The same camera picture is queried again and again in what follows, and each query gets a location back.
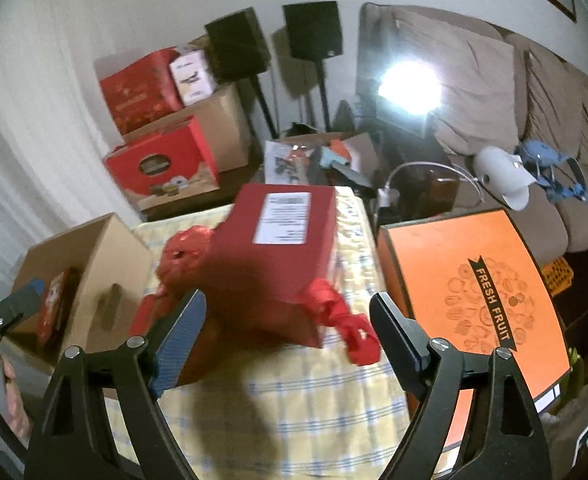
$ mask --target yellow checkered tablecloth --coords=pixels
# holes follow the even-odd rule
[[[334,286],[354,313],[385,290],[362,202],[337,192]],[[231,206],[142,224],[136,234],[158,260],[165,241],[192,225],[216,226]],[[149,291],[157,286],[152,273]],[[118,402],[106,399],[119,452],[136,460]],[[322,349],[239,352],[195,384],[159,400],[168,425],[203,479],[336,476],[378,478],[409,424],[405,394],[387,358],[357,367],[328,329]]]

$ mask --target white cable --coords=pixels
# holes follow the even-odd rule
[[[385,186],[383,187],[383,190],[384,190],[383,192],[386,195],[389,195],[389,187],[390,187],[390,184],[392,183],[392,178],[394,178],[394,176],[396,176],[396,174],[400,170],[402,170],[403,168],[408,168],[410,166],[434,166],[436,168],[443,168],[444,170],[453,171],[454,173],[462,176],[467,182],[469,182],[472,186],[474,186],[474,189],[478,193],[478,197],[480,197],[479,203],[485,202],[485,198],[482,195],[482,189],[480,188],[480,185],[475,181],[474,177],[467,170],[464,170],[463,168],[460,168],[460,166],[457,166],[455,164],[454,164],[455,168],[453,168],[453,167],[447,166],[445,164],[440,164],[439,162],[427,162],[426,160],[414,160],[412,162],[405,162],[403,164],[399,164],[398,166],[396,166],[392,170],[392,173],[390,173],[389,176],[387,177],[387,181],[385,182]]]
[[[471,183],[476,188],[478,194],[482,196],[482,187],[480,187],[480,183],[478,182],[478,179],[474,175],[472,175],[472,173],[470,171],[468,171],[467,168],[463,168],[462,166],[458,166],[458,164],[454,164],[454,163],[452,163],[452,167],[454,167],[457,170],[460,170],[464,174],[466,174],[469,177]]]

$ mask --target red box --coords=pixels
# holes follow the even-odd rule
[[[218,170],[194,117],[117,148],[105,165],[141,210],[218,189]]]
[[[270,198],[301,195],[307,195],[309,206],[304,230],[294,235],[297,239],[261,240]],[[217,312],[221,322],[242,332],[276,334],[292,343],[320,347],[319,329],[299,304],[300,294],[316,278],[332,273],[335,235],[333,187],[245,184],[231,213],[214,231],[203,259],[201,288],[208,307],[223,308]]]
[[[119,132],[124,135],[183,108],[169,64],[173,48],[157,50],[101,80],[101,89]]]

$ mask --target barcode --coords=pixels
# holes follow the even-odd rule
[[[298,196],[292,198],[272,198],[274,204],[302,204],[305,202],[305,197]]]

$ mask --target sticker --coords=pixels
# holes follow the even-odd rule
[[[261,245],[300,245],[307,240],[309,193],[269,193],[253,242]]]

